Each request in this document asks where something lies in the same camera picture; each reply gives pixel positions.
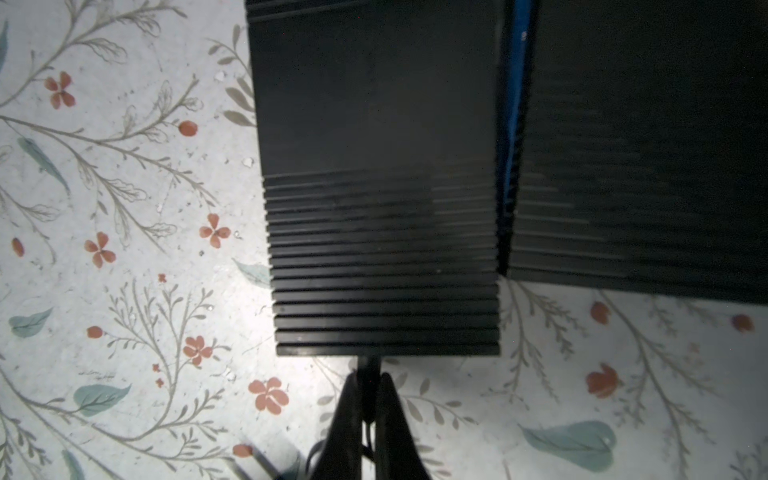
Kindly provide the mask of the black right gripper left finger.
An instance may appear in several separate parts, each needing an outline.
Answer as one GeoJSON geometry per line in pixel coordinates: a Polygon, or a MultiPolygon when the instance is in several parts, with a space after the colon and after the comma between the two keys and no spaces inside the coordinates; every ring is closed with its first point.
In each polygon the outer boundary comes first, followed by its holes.
{"type": "Polygon", "coordinates": [[[347,376],[338,405],[317,462],[312,480],[360,480],[362,478],[362,392],[357,373],[347,376]]]}

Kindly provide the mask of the black power adapter with cable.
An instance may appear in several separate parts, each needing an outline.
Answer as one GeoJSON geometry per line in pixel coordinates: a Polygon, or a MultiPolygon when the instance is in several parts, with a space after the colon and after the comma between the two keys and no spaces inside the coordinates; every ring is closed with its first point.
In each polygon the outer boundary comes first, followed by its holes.
{"type": "MultiPolygon", "coordinates": [[[[371,432],[375,420],[377,387],[381,378],[381,359],[379,357],[358,357],[357,368],[354,369],[351,373],[353,372],[357,373],[358,385],[362,392],[362,460],[366,459],[372,463],[375,463],[371,432]]],[[[307,478],[311,472],[312,467],[317,462],[319,457],[319,450],[322,448],[323,442],[327,435],[328,433],[325,435],[323,440],[319,441],[310,450],[305,467],[307,478]]]]}

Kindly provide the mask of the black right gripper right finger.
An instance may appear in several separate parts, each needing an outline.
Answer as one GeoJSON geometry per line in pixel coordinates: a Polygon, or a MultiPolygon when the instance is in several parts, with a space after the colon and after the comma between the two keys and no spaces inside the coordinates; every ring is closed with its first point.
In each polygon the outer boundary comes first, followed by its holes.
{"type": "Polygon", "coordinates": [[[374,461],[379,480],[430,480],[415,446],[400,398],[389,373],[383,373],[375,402],[374,461]]]}

